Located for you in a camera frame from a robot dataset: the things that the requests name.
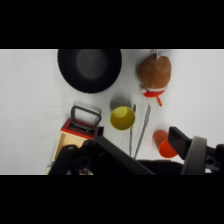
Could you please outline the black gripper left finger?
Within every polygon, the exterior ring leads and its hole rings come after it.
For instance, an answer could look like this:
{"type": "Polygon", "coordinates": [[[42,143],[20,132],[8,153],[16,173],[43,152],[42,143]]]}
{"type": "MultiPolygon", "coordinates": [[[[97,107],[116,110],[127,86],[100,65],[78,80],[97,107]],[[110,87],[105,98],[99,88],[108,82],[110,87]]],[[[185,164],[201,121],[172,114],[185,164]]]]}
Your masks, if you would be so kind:
{"type": "Polygon", "coordinates": [[[128,156],[104,136],[76,145],[63,146],[50,175],[79,175],[89,170],[93,175],[153,175],[153,172],[128,156]]]}

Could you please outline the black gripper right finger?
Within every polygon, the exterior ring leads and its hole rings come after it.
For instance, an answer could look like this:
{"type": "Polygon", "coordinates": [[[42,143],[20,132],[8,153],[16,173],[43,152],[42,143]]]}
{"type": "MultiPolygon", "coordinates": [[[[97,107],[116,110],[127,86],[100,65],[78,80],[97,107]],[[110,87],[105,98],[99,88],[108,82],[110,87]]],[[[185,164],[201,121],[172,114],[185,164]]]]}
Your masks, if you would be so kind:
{"type": "Polygon", "coordinates": [[[177,127],[169,128],[168,142],[184,161],[182,175],[203,175],[206,169],[224,175],[224,144],[209,147],[205,138],[190,139],[177,127]]]}

